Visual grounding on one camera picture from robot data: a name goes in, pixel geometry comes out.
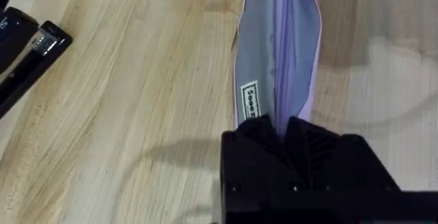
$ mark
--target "stapler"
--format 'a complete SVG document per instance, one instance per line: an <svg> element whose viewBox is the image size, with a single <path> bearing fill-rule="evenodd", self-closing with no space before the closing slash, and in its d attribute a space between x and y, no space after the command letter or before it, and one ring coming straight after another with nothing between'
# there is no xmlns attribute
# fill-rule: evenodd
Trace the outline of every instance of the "stapler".
<svg viewBox="0 0 438 224"><path fill-rule="evenodd" d="M50 21L39 27L34 18L15 8L0 15L0 119L72 42Z"/></svg>

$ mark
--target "purple zipper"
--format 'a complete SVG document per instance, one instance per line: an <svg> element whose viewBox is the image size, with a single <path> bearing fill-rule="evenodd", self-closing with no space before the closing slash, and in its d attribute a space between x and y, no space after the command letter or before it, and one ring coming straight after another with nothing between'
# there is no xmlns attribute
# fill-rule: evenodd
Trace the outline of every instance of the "purple zipper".
<svg viewBox="0 0 438 224"><path fill-rule="evenodd" d="M293 25L293 23L288 23L289 9L289 0L275 0L275 125L279 136L284 135L289 120L287 92L292 83L295 63L294 54L291 54L291 47L294 43L291 41L293 33L289 31L289 27Z"/></svg>

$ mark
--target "fabric bag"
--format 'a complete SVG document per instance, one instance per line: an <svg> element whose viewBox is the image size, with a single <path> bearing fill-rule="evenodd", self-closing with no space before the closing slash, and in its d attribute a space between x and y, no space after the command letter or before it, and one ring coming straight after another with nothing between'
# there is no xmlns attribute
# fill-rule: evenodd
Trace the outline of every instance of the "fabric bag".
<svg viewBox="0 0 438 224"><path fill-rule="evenodd" d="M321 41L316 0L245 0L234 69L235 124L269 115L283 136L309 120Z"/></svg>

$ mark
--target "white label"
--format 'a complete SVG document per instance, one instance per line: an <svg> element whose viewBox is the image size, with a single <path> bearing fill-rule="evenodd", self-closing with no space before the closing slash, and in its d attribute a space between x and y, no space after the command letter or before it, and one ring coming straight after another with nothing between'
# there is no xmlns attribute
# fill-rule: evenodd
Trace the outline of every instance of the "white label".
<svg viewBox="0 0 438 224"><path fill-rule="evenodd" d="M4 19L2 20L2 22L0 23L0 29L5 29L6 26L8 26L8 22L6 22L6 19L7 19L7 18L4 18Z"/></svg>
<svg viewBox="0 0 438 224"><path fill-rule="evenodd" d="M257 80L240 86L240 91L242 92L244 119L257 118L260 116L261 112Z"/></svg>

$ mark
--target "wood grain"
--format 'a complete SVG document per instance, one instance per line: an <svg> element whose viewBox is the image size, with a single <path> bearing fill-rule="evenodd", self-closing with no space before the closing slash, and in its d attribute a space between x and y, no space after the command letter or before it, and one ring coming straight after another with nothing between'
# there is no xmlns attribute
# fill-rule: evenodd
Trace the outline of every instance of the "wood grain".
<svg viewBox="0 0 438 224"><path fill-rule="evenodd" d="M321 0L313 120L366 137L404 189L438 189L436 0Z"/></svg>
<svg viewBox="0 0 438 224"><path fill-rule="evenodd" d="M75 42L1 120L0 223L219 221L242 0L10 5Z"/></svg>
<svg viewBox="0 0 438 224"><path fill-rule="evenodd" d="M72 47L0 120L0 223L220 221L243 0L11 0ZM313 121L436 189L436 0L320 0Z"/></svg>

